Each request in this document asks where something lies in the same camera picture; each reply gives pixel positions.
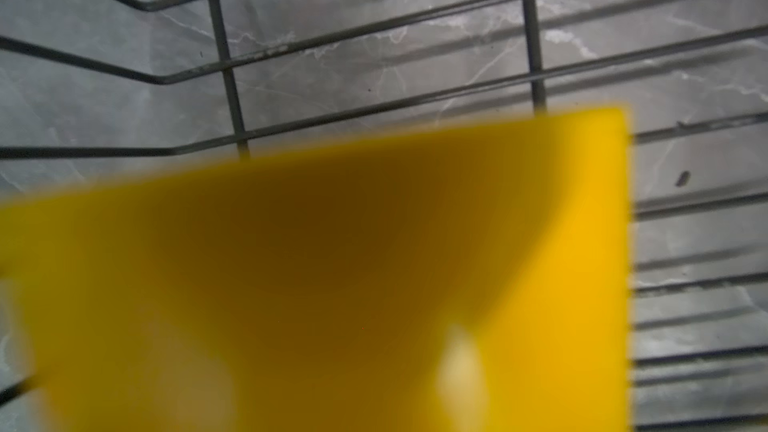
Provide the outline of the yellow plastic cup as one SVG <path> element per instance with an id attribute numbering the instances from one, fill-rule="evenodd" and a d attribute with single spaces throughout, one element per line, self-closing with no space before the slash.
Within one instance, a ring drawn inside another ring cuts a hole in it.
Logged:
<path id="1" fill-rule="evenodd" d="M 619 107 L 37 195 L 1 272 L 56 431 L 626 431 Z"/>

